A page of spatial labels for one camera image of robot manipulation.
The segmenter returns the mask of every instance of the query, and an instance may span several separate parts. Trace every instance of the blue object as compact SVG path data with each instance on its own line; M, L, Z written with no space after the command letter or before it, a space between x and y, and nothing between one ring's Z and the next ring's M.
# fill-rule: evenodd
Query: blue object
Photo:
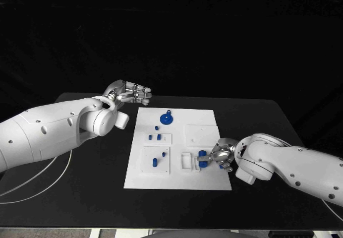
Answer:
M198 156L204 156L204 155L206 155L206 151L204 151L204 150L200 150L200 151L198 151ZM200 168L207 167L207 161L198 161L198 167L200 167Z
M157 167L157 158L152 159L152 167Z
M167 110L167 113L161 115L159 122L162 125L168 125L172 122L171 111Z

